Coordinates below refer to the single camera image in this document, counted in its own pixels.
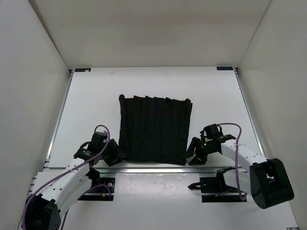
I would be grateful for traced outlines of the black pleated skirt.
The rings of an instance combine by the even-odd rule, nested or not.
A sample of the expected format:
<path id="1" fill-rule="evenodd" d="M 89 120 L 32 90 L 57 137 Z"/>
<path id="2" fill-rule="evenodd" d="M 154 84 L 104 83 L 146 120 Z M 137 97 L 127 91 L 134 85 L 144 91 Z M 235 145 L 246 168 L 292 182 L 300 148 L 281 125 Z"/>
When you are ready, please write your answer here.
<path id="1" fill-rule="evenodd" d="M 185 165 L 192 102 L 160 97 L 119 96 L 119 148 L 124 160 Z"/>

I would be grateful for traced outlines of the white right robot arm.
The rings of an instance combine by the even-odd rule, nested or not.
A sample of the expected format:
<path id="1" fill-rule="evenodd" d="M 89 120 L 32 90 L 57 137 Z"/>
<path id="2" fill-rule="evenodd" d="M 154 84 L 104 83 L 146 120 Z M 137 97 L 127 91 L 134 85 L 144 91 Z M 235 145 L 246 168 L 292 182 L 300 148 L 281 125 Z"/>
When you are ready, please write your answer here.
<path id="1" fill-rule="evenodd" d="M 234 161 L 233 166 L 217 170 L 215 177 L 201 179 L 188 186 L 190 190 L 201 190 L 204 198 L 214 201 L 227 193 L 235 192 L 245 202 L 251 195 L 258 207 L 269 207 L 290 201 L 295 194 L 284 164 L 278 158 L 269 159 L 240 144 L 241 134 L 236 137 L 224 134 L 221 124 L 203 128 L 200 137 L 194 137 L 187 153 L 194 155 L 190 165 L 203 165 L 208 155 L 220 153 Z"/>

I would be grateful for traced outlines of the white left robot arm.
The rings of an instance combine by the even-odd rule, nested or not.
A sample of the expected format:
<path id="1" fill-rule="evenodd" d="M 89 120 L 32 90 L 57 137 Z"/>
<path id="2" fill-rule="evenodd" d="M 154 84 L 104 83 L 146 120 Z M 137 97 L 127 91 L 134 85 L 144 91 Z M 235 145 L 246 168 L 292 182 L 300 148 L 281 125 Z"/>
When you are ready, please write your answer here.
<path id="1" fill-rule="evenodd" d="M 100 160 L 119 156 L 116 142 L 109 130 L 95 131 L 92 139 L 83 143 L 62 174 L 46 182 L 27 199 L 22 214 L 23 230 L 61 230 L 71 206 L 82 196 L 97 191 L 113 195 L 100 173 L 93 168 Z"/>

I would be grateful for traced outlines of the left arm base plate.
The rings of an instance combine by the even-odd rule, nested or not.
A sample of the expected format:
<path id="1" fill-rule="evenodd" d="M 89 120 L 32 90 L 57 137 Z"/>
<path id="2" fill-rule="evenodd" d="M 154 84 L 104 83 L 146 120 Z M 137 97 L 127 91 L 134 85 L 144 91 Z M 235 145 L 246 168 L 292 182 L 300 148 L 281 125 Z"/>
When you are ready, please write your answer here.
<path id="1" fill-rule="evenodd" d="M 91 190 L 78 201 L 113 201 L 115 185 L 115 174 L 100 174 L 99 179 L 92 180 Z"/>

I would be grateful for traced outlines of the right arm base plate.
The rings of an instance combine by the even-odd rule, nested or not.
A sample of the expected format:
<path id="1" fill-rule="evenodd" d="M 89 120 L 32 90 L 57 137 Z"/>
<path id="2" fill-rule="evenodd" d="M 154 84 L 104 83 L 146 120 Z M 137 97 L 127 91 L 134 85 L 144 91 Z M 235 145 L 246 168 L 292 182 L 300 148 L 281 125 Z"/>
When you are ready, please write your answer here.
<path id="1" fill-rule="evenodd" d="M 200 177 L 198 182 L 188 185 L 188 189 L 200 191 L 202 203 L 247 202 L 247 198 L 240 198 L 237 188 L 225 184 L 221 172 L 215 177 Z"/>

